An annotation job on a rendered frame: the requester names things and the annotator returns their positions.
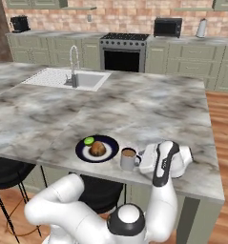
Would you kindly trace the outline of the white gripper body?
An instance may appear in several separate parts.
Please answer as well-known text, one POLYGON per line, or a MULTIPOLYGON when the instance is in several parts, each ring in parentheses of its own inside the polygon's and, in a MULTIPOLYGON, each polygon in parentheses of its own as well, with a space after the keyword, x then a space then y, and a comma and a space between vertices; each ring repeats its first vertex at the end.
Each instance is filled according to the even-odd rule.
POLYGON ((139 170, 141 173, 151 173, 155 169, 157 160, 157 144, 149 144, 141 155, 139 170))

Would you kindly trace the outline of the grey mug of coffee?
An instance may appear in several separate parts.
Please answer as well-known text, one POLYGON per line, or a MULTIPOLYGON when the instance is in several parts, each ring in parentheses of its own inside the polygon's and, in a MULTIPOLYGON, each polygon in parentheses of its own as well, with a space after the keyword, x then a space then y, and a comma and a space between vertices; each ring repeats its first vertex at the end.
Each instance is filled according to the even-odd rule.
POLYGON ((141 162, 141 157, 132 148, 124 148, 121 151, 120 167, 124 171, 132 171, 141 162))

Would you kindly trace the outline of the dark blue plate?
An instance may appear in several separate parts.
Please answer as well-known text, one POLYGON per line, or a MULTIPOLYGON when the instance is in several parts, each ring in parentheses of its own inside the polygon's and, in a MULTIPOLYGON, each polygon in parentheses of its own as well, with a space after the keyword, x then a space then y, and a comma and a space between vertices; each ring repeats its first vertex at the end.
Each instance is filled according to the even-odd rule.
POLYGON ((91 146, 86 146, 84 144, 84 139, 81 139, 77 145, 75 146, 75 153, 78 158, 85 162, 89 163, 102 163, 105 161, 108 161, 112 158, 114 158, 118 151, 119 151, 119 145, 115 139, 112 137, 109 137, 107 135, 100 135, 100 134, 95 134, 95 135, 90 135, 94 138, 94 141, 100 141, 104 144, 106 148, 106 152, 101 155, 101 156, 93 156, 90 153, 90 148, 91 146))

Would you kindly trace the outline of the black coffee machine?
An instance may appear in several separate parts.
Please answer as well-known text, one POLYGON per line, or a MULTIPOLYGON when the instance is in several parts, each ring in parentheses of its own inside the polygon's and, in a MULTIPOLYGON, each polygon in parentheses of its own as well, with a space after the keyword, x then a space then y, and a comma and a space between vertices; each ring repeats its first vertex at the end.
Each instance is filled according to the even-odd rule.
POLYGON ((29 22, 26 15, 13 16, 10 19, 10 23, 13 26, 13 32, 29 31, 29 22))

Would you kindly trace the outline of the brown pastry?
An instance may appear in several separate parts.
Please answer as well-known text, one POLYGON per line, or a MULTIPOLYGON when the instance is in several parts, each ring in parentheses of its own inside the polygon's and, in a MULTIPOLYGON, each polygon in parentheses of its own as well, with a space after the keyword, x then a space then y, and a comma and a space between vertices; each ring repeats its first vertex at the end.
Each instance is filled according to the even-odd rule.
POLYGON ((106 152, 106 148, 104 144, 100 141, 94 141, 91 148, 90 153, 93 156, 101 156, 106 152))

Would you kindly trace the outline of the black bar stool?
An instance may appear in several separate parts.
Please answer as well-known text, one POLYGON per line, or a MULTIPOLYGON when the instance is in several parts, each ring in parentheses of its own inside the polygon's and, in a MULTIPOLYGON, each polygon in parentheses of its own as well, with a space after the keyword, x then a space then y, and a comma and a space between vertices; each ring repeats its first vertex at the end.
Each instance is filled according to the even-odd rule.
MULTIPOLYGON (((18 186, 20 193, 22 194, 22 200, 25 203, 28 203, 29 198, 24 187, 23 180, 30 174, 34 167, 34 164, 0 157, 0 190, 18 186)), ((10 215, 6 210, 1 197, 0 208, 7 219, 7 227, 11 229, 11 234, 15 237, 17 243, 19 243, 18 234, 15 232, 10 215)))
POLYGON ((87 204, 97 214, 103 214, 117 206, 123 184, 111 180, 80 174, 85 190, 79 201, 87 204))

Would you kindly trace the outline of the green island cabinet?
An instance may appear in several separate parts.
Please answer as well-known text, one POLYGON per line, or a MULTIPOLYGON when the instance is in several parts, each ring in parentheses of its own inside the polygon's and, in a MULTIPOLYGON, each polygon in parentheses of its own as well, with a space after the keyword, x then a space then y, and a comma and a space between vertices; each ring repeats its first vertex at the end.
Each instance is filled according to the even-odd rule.
MULTIPOLYGON (((124 172, 117 163, 73 166, 73 172, 122 183, 148 185, 151 179, 137 172, 124 172)), ((224 192, 217 161, 195 161, 184 179, 172 181, 177 197, 173 231, 176 244, 207 244, 224 204, 224 192)))

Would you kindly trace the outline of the white sink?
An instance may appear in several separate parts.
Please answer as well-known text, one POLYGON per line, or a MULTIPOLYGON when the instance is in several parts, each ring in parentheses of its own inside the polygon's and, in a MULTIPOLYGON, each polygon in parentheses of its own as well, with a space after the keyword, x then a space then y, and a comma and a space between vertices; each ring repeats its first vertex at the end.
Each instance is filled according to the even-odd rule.
MULTIPOLYGON (((26 79, 24 84, 73 90, 73 86, 66 83, 67 79, 71 77, 71 74, 72 72, 67 69, 45 68, 26 79)), ((78 78, 78 86, 76 89, 89 92, 97 92, 111 76, 110 72, 83 70, 76 70, 75 74, 78 78)))

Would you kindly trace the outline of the green base cupboards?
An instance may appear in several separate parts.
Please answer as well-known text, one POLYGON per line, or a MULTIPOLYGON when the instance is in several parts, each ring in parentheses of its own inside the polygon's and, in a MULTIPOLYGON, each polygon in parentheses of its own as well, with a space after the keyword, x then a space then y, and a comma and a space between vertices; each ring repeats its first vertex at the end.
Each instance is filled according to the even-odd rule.
POLYGON ((78 53, 73 51, 73 63, 95 70, 100 69, 99 39, 102 36, 103 33, 94 32, 41 30, 7 33, 14 62, 68 67, 70 49, 76 45, 78 53))
POLYGON ((207 91, 228 92, 228 37, 149 37, 145 72, 196 77, 207 91))

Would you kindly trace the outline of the steel range oven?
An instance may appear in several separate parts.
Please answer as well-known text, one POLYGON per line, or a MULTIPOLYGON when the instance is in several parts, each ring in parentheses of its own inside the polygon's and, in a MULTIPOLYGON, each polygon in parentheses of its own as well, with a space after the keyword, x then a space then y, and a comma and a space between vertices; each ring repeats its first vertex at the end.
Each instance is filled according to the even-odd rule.
POLYGON ((99 40, 100 69, 145 72, 148 34, 109 32, 99 40))

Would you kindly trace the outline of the silver tap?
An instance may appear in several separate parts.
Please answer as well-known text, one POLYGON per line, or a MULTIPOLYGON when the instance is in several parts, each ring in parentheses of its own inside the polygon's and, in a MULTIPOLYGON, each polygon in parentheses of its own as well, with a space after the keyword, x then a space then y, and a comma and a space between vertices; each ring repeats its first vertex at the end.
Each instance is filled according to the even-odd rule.
POLYGON ((75 69, 79 68, 79 54, 78 54, 78 48, 76 45, 72 45, 70 49, 70 63, 71 63, 71 76, 66 77, 66 85, 72 86, 73 88, 78 87, 78 78, 75 74, 75 69), (73 62, 73 52, 75 52, 76 55, 76 61, 73 62))

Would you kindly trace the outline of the black toaster oven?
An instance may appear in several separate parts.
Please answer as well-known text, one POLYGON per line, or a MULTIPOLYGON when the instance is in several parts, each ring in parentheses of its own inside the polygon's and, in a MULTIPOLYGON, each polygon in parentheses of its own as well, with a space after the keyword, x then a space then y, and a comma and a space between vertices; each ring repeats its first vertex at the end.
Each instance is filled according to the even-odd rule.
POLYGON ((154 24, 154 36, 180 37, 182 26, 181 18, 157 17, 154 24))

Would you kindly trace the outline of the green wall cupboard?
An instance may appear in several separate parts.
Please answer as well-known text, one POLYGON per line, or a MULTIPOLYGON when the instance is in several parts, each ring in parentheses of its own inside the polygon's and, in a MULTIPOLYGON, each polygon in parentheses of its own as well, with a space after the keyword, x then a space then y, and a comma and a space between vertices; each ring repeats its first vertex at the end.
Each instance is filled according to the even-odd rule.
POLYGON ((214 11, 228 11, 228 0, 214 0, 214 11))
POLYGON ((9 9, 59 10, 68 6, 68 0, 6 0, 9 9))

